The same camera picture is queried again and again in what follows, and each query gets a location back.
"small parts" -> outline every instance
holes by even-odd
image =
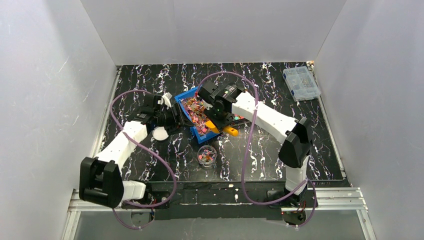
[[[197,152],[197,160],[205,168],[212,167],[217,160],[217,150],[213,146],[204,145]]]
[[[239,116],[239,115],[237,115],[237,114],[234,114],[234,121],[242,120],[242,119],[244,119],[244,117]]]
[[[191,121],[194,123],[199,135],[203,136],[208,134],[210,129],[206,126],[206,122],[209,121],[209,119],[204,114],[206,107],[203,101],[197,100],[195,97],[189,97],[182,101],[182,105],[190,116]]]

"colorful small objects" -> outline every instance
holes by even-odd
[[[235,127],[235,126],[238,126],[238,125],[245,124],[247,122],[249,122],[249,121],[246,118],[235,114],[234,115],[234,121],[232,123],[230,123],[229,126]]]
[[[199,149],[197,155],[201,166],[212,167],[217,159],[217,150],[211,145],[204,145]]]
[[[192,89],[185,91],[181,94],[178,94],[177,96],[174,97],[176,102],[179,104],[182,111],[184,112],[184,115],[186,115],[186,117],[188,119],[190,119],[190,121],[192,121],[193,119],[191,118],[189,112],[187,111],[187,103],[185,104],[185,106],[184,106],[183,103],[187,102],[187,99],[189,99],[189,98],[194,98],[194,96],[196,95],[196,91],[198,89],[199,88],[196,86],[196,87],[193,87]],[[197,101],[198,101],[198,103],[201,107],[206,109],[206,105],[207,105],[206,102],[204,102],[203,100],[200,100],[199,98],[197,98]],[[212,139],[213,137],[215,137],[219,134],[219,132],[215,133],[211,130],[207,131],[208,129],[206,129],[205,134],[203,134],[203,132],[199,133],[198,129],[196,128],[196,124],[193,124],[193,125],[194,126],[190,127],[190,132],[193,134],[193,136],[196,138],[196,140],[199,144],[202,144],[202,143]]]
[[[209,119],[204,114],[205,106],[203,106],[203,101],[197,100],[195,97],[189,97],[182,101],[182,105],[194,123],[199,135],[208,134],[210,129],[206,126],[206,122]]]

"white disc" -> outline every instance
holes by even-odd
[[[163,126],[156,127],[153,130],[153,138],[158,141],[166,140],[168,137],[169,135]]]

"cable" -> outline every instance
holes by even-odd
[[[155,157],[157,160],[159,160],[166,167],[166,169],[168,170],[169,174],[172,177],[172,181],[173,181],[172,192],[171,192],[171,194],[169,195],[169,197],[166,200],[161,201],[161,202],[158,202],[158,203],[150,204],[150,205],[135,203],[135,202],[132,202],[132,201],[125,201],[125,203],[127,203],[129,205],[132,205],[132,206],[136,206],[136,207],[139,207],[139,208],[150,208],[151,209],[151,208],[155,208],[155,207],[158,207],[160,205],[163,205],[166,202],[168,202],[169,200],[171,200],[171,198],[175,195],[175,192],[177,191],[177,179],[175,178],[175,174],[172,171],[172,168],[168,165],[168,163],[161,156],[159,156],[158,154],[156,154],[156,152],[148,149],[144,145],[138,143],[136,140],[134,140],[130,136],[128,136],[128,134],[126,132],[124,132],[124,127],[121,125],[121,123],[118,121],[117,117],[114,114],[113,106],[114,106],[115,102],[118,99],[120,99],[122,96],[127,95],[129,93],[135,93],[135,92],[150,94],[150,92],[148,92],[148,91],[139,90],[139,89],[134,89],[134,90],[129,90],[129,91],[123,92],[123,93],[119,94],[117,97],[115,97],[115,99],[112,101],[112,103],[109,106],[109,112],[110,112],[110,115],[111,115],[112,119],[115,121],[116,125],[122,131],[122,133],[125,135],[125,137],[130,142],[132,142],[133,144],[139,146],[143,150],[147,151],[150,155],[152,155],[153,157]]]
[[[308,179],[307,181],[312,185],[312,190],[313,190],[313,206],[312,206],[312,211],[310,212],[310,215],[305,220],[305,222],[302,223],[302,224],[300,224],[300,225],[295,226],[296,228],[300,228],[300,227],[305,226],[305,224],[307,224],[311,220],[312,216],[315,213],[315,209],[317,208],[317,190],[315,189],[315,185],[314,185],[314,183],[311,180]]]
[[[305,201],[303,201],[302,211],[300,211],[300,212],[302,213],[303,211],[305,211],[305,208],[306,208],[306,200],[305,200]]]
[[[252,137],[253,137],[253,130],[254,130],[254,126],[255,126],[255,122],[256,122],[256,117],[257,117],[257,113],[258,113],[258,101],[259,101],[259,94],[258,94],[258,89],[256,88],[256,86],[254,85],[254,83],[252,81],[250,81],[249,79],[247,79],[245,76],[240,75],[238,73],[232,72],[232,71],[219,71],[219,72],[215,72],[212,73],[210,75],[207,75],[205,78],[202,79],[202,81],[200,81],[197,91],[199,91],[200,87],[202,86],[202,84],[210,77],[213,77],[215,75],[220,75],[220,74],[231,74],[231,75],[235,75],[241,79],[243,79],[244,81],[246,81],[248,84],[250,84],[253,87],[253,91],[254,91],[254,111],[253,111],[253,117],[252,117],[252,121],[251,121],[251,128],[249,131],[249,138],[247,139],[247,145],[246,145],[246,151],[244,152],[244,160],[243,160],[243,164],[241,167],[241,189],[243,190],[243,194],[244,197],[251,202],[252,204],[255,205],[271,205],[271,204],[276,204],[278,202],[281,202],[283,200],[285,200],[286,198],[290,197],[292,194],[294,194],[298,189],[300,189],[304,184],[307,183],[307,180],[303,180],[297,187],[295,187],[293,189],[293,191],[291,191],[290,193],[288,193],[285,196],[282,196],[276,200],[272,200],[272,201],[266,201],[266,202],[258,202],[258,201],[254,201],[252,200],[249,196],[248,193],[246,192],[246,187],[245,187],[245,172],[246,172],[246,165],[248,162],[248,152],[249,152],[249,146],[252,142]]]
[[[305,207],[305,205],[306,205],[306,201],[303,201],[303,208]],[[294,211],[293,213],[297,213],[300,209],[301,209],[301,204],[299,203],[299,206],[297,206],[296,211]]]
[[[117,214],[117,212],[115,211],[115,208],[112,208],[112,212],[113,212],[113,215],[115,215],[116,220],[118,220],[118,222],[119,222],[122,226],[126,227],[127,229],[131,229],[131,230],[141,230],[141,229],[144,229],[145,227],[149,226],[149,225],[153,222],[153,220],[151,220],[151,221],[149,221],[148,223],[144,224],[143,226],[130,226],[130,225],[126,224],[124,221],[122,221],[122,220],[118,217],[118,214]]]
[[[210,75],[208,75],[208,76],[206,76],[205,78],[203,78],[202,79],[202,81],[200,81],[200,83],[199,83],[199,88],[198,88],[198,90],[200,89],[200,86],[208,79],[208,78],[210,78],[210,77],[213,77],[213,76],[215,76],[215,75],[220,75],[220,74],[231,74],[231,75],[235,75],[235,76],[237,76],[237,77],[239,77],[239,78],[241,78],[241,79],[243,79],[243,80],[245,80],[248,84],[250,84],[252,87],[253,87],[253,90],[254,90],[254,102],[255,102],[255,109],[254,109],[254,111],[253,111],[253,116],[252,116],[252,126],[251,126],[251,128],[250,128],[250,131],[249,131],[249,138],[248,138],[248,140],[247,140],[247,146],[246,146],[246,151],[244,152],[244,160],[243,160],[243,164],[242,164],[242,167],[241,167],[241,189],[243,190],[243,194],[244,194],[244,197],[249,201],[249,202],[251,202],[252,204],[255,204],[255,205],[262,205],[262,206],[264,206],[264,205],[271,205],[271,204],[275,204],[275,203],[278,203],[278,202],[281,202],[281,201],[283,201],[283,200],[285,200],[286,198],[288,198],[288,197],[290,197],[292,194],[294,194],[301,186],[303,186],[307,181],[309,181],[309,182],[311,182],[310,180],[307,180],[307,179],[305,179],[305,180],[303,180],[297,187],[295,187],[290,193],[288,193],[287,195],[285,195],[285,196],[283,196],[283,197],[280,197],[280,198],[278,198],[278,199],[276,199],[276,200],[273,200],[273,201],[267,201],[267,202],[257,202],[257,201],[254,201],[254,200],[252,200],[249,196],[248,196],[248,193],[247,193],[247,191],[246,191],[246,186],[245,186],[245,172],[246,172],[246,165],[247,165],[247,156],[248,156],[248,152],[249,152],[249,146],[250,146],[250,144],[251,144],[251,142],[252,142],[252,137],[253,137],[253,130],[254,130],[254,126],[255,126],[255,122],[256,122],[256,118],[257,118],[257,113],[258,113],[258,102],[259,102],[259,94],[258,94],[258,89],[256,88],[256,86],[253,84],[253,82],[252,81],[250,81],[249,79],[247,79],[246,77],[244,77],[244,76],[242,76],[242,75],[240,75],[240,74],[238,74],[238,73],[235,73],[235,72],[230,72],[230,71],[220,71],[220,72],[215,72],[215,73],[212,73],[212,74],[210,74]],[[177,191],[177,179],[176,179],[176,177],[175,177],[175,175],[174,175],[174,172],[172,171],[172,169],[171,169],[171,167],[167,164],[167,162],[163,159],[163,158],[161,158],[158,154],[156,154],[154,151],[152,151],[152,150],[150,150],[150,149],[148,149],[147,147],[145,147],[144,145],[142,145],[142,144],[140,144],[140,143],[138,143],[137,141],[135,141],[134,139],[132,139],[130,136],[128,136],[128,134],[126,133],[126,132],[124,132],[123,130],[124,130],[124,127],[121,125],[121,123],[118,121],[118,119],[117,119],[117,117],[115,116],[115,114],[113,113],[113,105],[114,105],[114,103],[118,100],[118,99],[120,99],[122,96],[124,96],[124,95],[126,95],[126,94],[129,94],[129,93],[134,93],[134,92],[141,92],[141,93],[149,93],[148,91],[145,91],[145,90],[139,90],[139,89],[134,89],[134,90],[129,90],[129,91],[126,91],[126,92],[123,92],[123,93],[121,93],[120,95],[118,95],[113,101],[112,101],[112,103],[110,104],[110,106],[109,106],[109,111],[110,111],[110,115],[111,115],[111,117],[112,117],[112,119],[115,121],[115,123],[117,124],[117,126],[120,128],[120,130],[122,131],[122,133],[125,135],[125,137],[130,141],[130,142],[132,142],[133,144],[135,144],[135,145],[137,145],[137,146],[139,146],[140,148],[142,148],[143,150],[146,150],[149,154],[151,154],[152,156],[154,156],[156,159],[158,159],[165,167],[166,167],[166,169],[168,170],[168,172],[170,173],[170,175],[171,175],[171,177],[172,177],[172,181],[173,181],[173,188],[172,188],[172,192],[171,192],[171,194],[169,195],[169,197],[166,199],[166,200],[164,200],[164,201],[161,201],[161,202],[159,202],[159,203],[155,203],[155,204],[152,204],[152,205],[144,205],[144,204],[139,204],[139,203],[135,203],[135,202],[131,202],[131,201],[125,201],[127,204],[129,204],[129,205],[132,205],[132,206],[136,206],[136,207],[139,207],[139,208],[154,208],[154,207],[157,207],[157,206],[160,206],[160,205],[163,205],[163,204],[165,204],[166,202],[168,202],[169,200],[171,200],[171,198],[175,195],[175,192]],[[307,222],[309,222],[309,220],[311,219],[311,217],[312,217],[312,215],[314,214],[314,212],[315,212],[315,207],[316,207],[316,201],[317,201],[317,194],[316,194],[316,192],[315,192],[315,187],[314,187],[314,185],[312,184],[312,188],[313,188],[313,191],[314,191],[314,195],[315,195],[315,200],[314,200],[314,205],[313,205],[313,208],[312,208],[312,212],[311,212],[311,215],[309,216],[309,218],[304,222],[304,223],[302,223],[301,225],[299,225],[299,227],[301,227],[301,226],[303,226],[304,224],[306,224]]]

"transparent container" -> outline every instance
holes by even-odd
[[[217,160],[217,150],[211,145],[202,146],[197,152],[197,161],[202,167],[210,168]]]
[[[321,95],[314,77],[306,66],[286,68],[282,77],[295,101],[316,99]]]

